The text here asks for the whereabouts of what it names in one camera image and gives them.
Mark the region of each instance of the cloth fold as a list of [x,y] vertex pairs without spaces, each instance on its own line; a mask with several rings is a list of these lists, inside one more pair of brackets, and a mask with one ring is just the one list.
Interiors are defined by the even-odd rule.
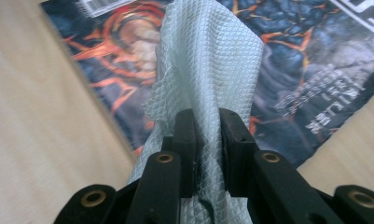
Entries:
[[158,81],[145,112],[155,121],[131,181],[173,135],[177,112],[192,108],[202,134],[198,194],[183,199],[181,223],[251,223],[246,200],[224,191],[218,107],[248,125],[263,44],[215,0],[175,0],[166,8],[157,47]]

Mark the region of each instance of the book cover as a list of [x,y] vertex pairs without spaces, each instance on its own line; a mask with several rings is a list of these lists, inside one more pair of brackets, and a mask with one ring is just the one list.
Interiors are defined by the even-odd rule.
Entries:
[[[42,4],[136,154],[153,126],[142,104],[155,82],[155,47],[169,2]],[[374,1],[218,2],[265,43],[251,134],[261,149],[301,165],[374,94]]]

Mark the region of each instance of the book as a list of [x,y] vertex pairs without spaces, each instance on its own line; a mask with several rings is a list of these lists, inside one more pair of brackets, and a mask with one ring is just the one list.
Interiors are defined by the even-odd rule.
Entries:
[[[136,154],[153,127],[142,104],[155,82],[169,2],[41,5]],[[218,2],[265,43],[251,134],[261,149],[301,165],[374,94],[374,1]]]

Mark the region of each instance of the table surface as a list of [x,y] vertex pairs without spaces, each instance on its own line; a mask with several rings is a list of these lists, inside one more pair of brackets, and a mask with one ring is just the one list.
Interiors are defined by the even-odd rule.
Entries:
[[[135,158],[40,10],[0,0],[0,223],[50,223],[79,189],[122,188]],[[298,168],[329,194],[374,190],[374,97]]]

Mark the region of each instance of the white textured fabric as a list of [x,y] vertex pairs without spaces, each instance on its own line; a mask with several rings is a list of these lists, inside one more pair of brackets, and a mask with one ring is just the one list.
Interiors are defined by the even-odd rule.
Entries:
[[247,125],[262,42],[214,0],[169,4],[157,48],[158,82],[145,105],[155,121],[131,181],[144,171],[163,136],[173,135],[177,112],[192,108],[201,129],[199,192],[182,201],[182,223],[251,223],[246,200],[224,191],[218,107],[237,112]]

